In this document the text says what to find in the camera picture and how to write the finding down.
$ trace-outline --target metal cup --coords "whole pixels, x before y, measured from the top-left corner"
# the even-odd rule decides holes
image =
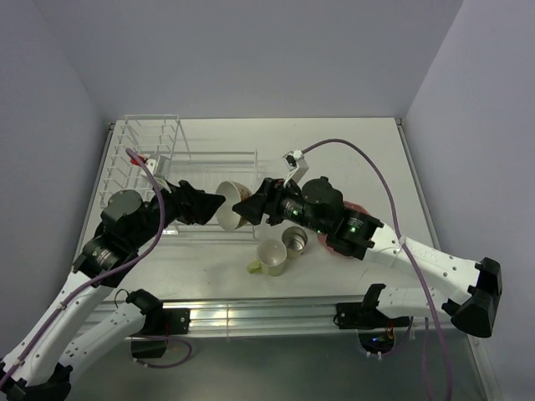
[[[307,233],[301,227],[289,227],[284,230],[283,243],[286,246],[288,259],[297,259],[308,243]]]

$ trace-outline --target wire dish rack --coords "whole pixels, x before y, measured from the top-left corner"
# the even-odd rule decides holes
[[[141,168],[133,165],[126,148],[140,155],[160,154],[171,160],[167,180],[176,184],[187,180],[194,188],[215,193],[222,181],[236,181],[255,191],[258,181],[257,151],[191,151],[178,115],[126,115],[118,121],[118,139],[112,145],[111,164],[104,168],[99,191],[99,205],[105,208],[110,197],[119,190],[137,190],[145,201],[154,196],[150,184],[141,176]],[[204,226],[171,223],[163,233],[167,241],[252,242],[257,241],[256,228],[245,225],[232,232],[224,231],[214,217]]]

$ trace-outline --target white wall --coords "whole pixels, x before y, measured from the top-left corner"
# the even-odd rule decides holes
[[[403,116],[462,0],[35,0],[109,118]]]
[[[63,284],[105,128],[30,0],[0,0],[0,60],[1,356]]]
[[[465,0],[405,119],[443,247],[502,263],[487,342],[507,399],[533,399],[535,2]]]

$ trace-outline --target white table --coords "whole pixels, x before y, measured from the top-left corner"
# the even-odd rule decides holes
[[[192,151],[256,148],[262,176],[285,176],[287,171],[281,157],[289,150],[303,149],[327,138],[349,140],[364,150],[384,174],[395,198],[402,231],[432,245],[394,119],[194,119],[182,123]],[[110,164],[116,135],[117,132],[112,135],[104,168]],[[310,170],[302,183],[325,175],[346,200],[363,205],[373,216],[392,224],[382,185],[365,160],[352,149],[339,144],[325,145],[310,152],[307,161]],[[100,212],[95,201],[84,243],[93,236]],[[286,226],[285,223],[264,230],[262,236],[280,237]],[[279,277],[247,273],[247,264],[255,259],[255,244],[173,246],[167,243],[139,263],[120,287],[144,288],[164,300],[229,300],[362,295],[374,282],[397,287],[420,285],[414,278],[382,266],[331,255],[309,234],[305,254]]]

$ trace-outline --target white mug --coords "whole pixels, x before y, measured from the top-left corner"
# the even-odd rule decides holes
[[[257,248],[257,259],[260,261],[262,273],[269,276],[278,276],[284,271],[288,257],[286,246],[282,241],[265,240]]]

